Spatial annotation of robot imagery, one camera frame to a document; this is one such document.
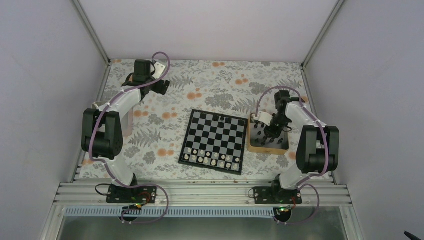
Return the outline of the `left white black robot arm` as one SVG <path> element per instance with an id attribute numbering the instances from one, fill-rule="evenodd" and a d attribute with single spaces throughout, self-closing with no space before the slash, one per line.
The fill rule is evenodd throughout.
<path id="1" fill-rule="evenodd" d="M 137 59 L 134 71 L 126 78 L 120 91 L 97 108 L 88 108 L 82 117 L 81 148 L 94 162 L 101 162 L 112 184 L 121 187 L 119 196 L 131 203 L 139 197 L 136 177 L 124 160 L 118 158 L 124 144 L 122 123 L 129 119 L 134 106 L 149 92 L 165 95 L 170 81 L 164 77 L 171 63 Z"/>

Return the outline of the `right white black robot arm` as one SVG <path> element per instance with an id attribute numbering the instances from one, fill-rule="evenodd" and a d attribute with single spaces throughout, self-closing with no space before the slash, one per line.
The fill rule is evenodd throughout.
<path id="1" fill-rule="evenodd" d="M 268 139 L 277 139 L 293 123 L 300 129 L 296 164 L 277 178 L 279 185 L 271 189 L 271 198 L 278 204 L 290 197 L 290 190 L 300 190 L 312 177 L 321 177 L 335 171 L 339 165 L 340 131 L 329 126 L 310 112 L 300 95 L 292 97 L 293 88 L 277 86 L 274 95 L 277 112 L 262 120 L 263 133 Z"/>

